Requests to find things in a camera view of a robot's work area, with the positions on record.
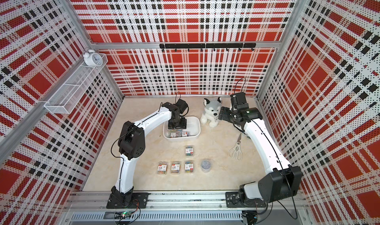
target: plaid pattern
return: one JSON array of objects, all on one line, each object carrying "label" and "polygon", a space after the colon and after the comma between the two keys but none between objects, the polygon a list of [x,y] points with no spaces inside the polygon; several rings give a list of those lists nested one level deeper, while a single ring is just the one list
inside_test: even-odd
[{"label": "plaid pattern", "polygon": [[[256,95],[274,49],[101,50],[125,95],[230,94],[246,78],[243,91]],[[243,81],[237,85],[240,91]]]},{"label": "plaid pattern", "polygon": [[0,0],[0,140],[84,51],[58,0]]},{"label": "plaid pattern", "polygon": [[[0,0],[0,140],[80,58],[58,0]],[[70,115],[46,114],[0,166],[0,223],[54,224],[88,174],[118,98],[98,75]]]},{"label": "plaid pattern", "polygon": [[0,167],[0,223],[55,224],[121,101],[100,73],[70,115],[47,113]]},{"label": "plaid pattern", "polygon": [[296,0],[70,0],[93,42],[277,41]]},{"label": "plaid pattern", "polygon": [[380,0],[308,0],[262,100],[318,224],[380,223]]}]

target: vent grille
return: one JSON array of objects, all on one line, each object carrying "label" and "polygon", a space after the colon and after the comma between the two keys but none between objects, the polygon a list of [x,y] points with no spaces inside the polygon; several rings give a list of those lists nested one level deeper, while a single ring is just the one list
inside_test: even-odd
[{"label": "vent grille", "polygon": [[[138,213],[133,214],[130,219],[133,221]],[[101,221],[112,220],[113,212],[75,212],[71,221]],[[142,211],[138,221],[195,221],[195,220],[241,220],[241,211]]]}]

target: white wire shelf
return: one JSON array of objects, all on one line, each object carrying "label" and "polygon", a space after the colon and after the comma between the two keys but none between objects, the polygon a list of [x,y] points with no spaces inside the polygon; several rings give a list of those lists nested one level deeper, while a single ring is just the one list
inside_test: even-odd
[{"label": "white wire shelf", "polygon": [[78,104],[92,81],[107,64],[106,54],[98,53],[103,60],[100,66],[87,66],[84,61],[64,84],[45,103],[45,108],[54,114],[70,114]]}]

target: plush dog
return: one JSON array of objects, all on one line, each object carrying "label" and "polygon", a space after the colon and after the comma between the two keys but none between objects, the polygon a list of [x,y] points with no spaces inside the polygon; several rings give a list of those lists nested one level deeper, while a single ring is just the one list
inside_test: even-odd
[{"label": "plush dog", "polygon": [[208,120],[210,120],[210,127],[215,128],[218,123],[218,115],[221,108],[221,99],[218,97],[217,100],[210,101],[208,99],[204,99],[204,111],[201,117],[201,123],[205,124]]}]

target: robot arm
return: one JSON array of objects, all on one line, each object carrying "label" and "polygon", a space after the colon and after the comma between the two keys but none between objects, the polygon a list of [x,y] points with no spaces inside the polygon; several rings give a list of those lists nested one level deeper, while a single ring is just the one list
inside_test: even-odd
[{"label": "robot arm", "polygon": [[[131,204],[133,174],[138,158],[145,150],[145,136],[166,121],[169,121],[169,129],[186,128],[186,119],[180,114],[187,107],[186,102],[181,99],[176,104],[167,102],[158,111],[135,123],[124,123],[118,141],[121,154],[119,175],[111,189],[109,202],[116,200],[122,208]],[[240,186],[239,195],[243,205],[250,204],[250,201],[257,198],[270,203],[297,194],[303,175],[300,167],[292,167],[282,155],[266,129],[258,109],[249,108],[244,92],[231,95],[231,108],[222,107],[218,118],[233,123],[239,131],[249,136],[264,164],[264,178]]]},{"label": "robot arm", "polygon": [[262,198],[270,203],[297,194],[303,176],[299,166],[292,167],[270,136],[262,115],[257,108],[249,108],[245,93],[230,96],[231,108],[220,109],[220,120],[228,121],[254,143],[264,164],[265,176],[258,182],[241,185],[239,196],[242,204]]},{"label": "robot arm", "polygon": [[125,153],[122,153],[120,159],[120,169],[119,175],[117,176],[118,180],[116,181],[115,187],[121,193],[127,193],[129,190],[133,188],[133,175],[135,173],[135,168],[137,161],[139,160],[139,156],[145,150],[145,137],[148,133],[150,133],[155,127],[159,126],[161,123],[164,123],[171,119],[171,111],[168,108],[162,107],[159,111],[156,111],[149,116],[136,121],[133,123],[136,127],[140,129],[135,131],[135,133],[142,134],[139,136],[138,144],[140,147],[135,148],[133,151],[131,150],[129,155],[133,155],[133,158],[128,159]]},{"label": "robot arm", "polygon": [[145,136],[166,121],[169,121],[169,129],[186,128],[186,119],[180,114],[183,114],[187,107],[186,102],[181,99],[176,104],[167,102],[159,110],[139,121],[124,123],[117,143],[120,152],[118,180],[111,189],[109,202],[116,200],[124,208],[131,204],[133,175],[137,161],[145,150]]}]

